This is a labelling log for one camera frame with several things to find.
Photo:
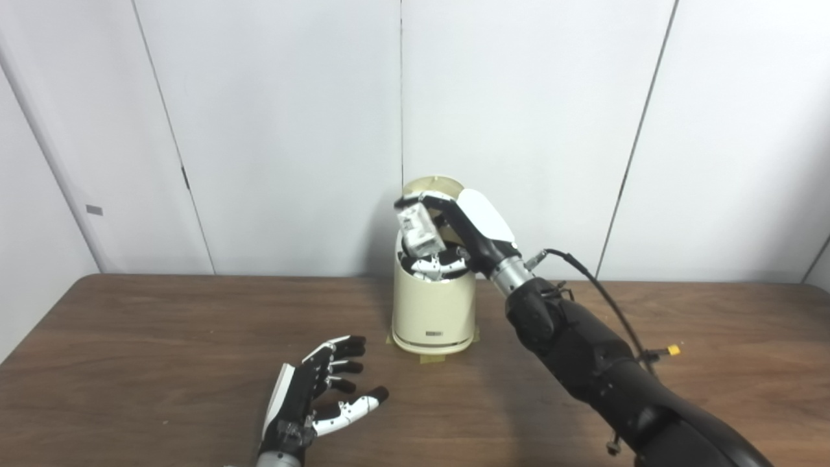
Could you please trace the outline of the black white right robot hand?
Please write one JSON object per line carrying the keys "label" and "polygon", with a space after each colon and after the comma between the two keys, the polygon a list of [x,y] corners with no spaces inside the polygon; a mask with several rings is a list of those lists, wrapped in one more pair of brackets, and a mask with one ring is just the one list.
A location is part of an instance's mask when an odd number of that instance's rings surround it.
{"label": "black white right robot hand", "polygon": [[518,287],[530,279],[530,273],[515,272],[522,264],[521,252],[507,222],[492,203],[474,189],[463,189],[453,197],[438,190],[421,190],[403,195],[394,202],[398,213],[419,205],[436,210],[459,236],[469,254],[469,269],[482,273],[500,287]]}

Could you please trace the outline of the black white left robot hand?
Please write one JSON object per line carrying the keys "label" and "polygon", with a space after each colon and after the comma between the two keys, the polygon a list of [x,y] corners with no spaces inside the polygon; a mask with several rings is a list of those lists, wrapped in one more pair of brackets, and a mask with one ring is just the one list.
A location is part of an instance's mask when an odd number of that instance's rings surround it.
{"label": "black white left robot hand", "polygon": [[297,365],[283,364],[262,425],[258,466],[303,466],[317,438],[358,422],[388,399],[382,385],[357,395],[342,376],[364,370],[355,359],[365,352],[365,337],[343,336],[321,343]]}

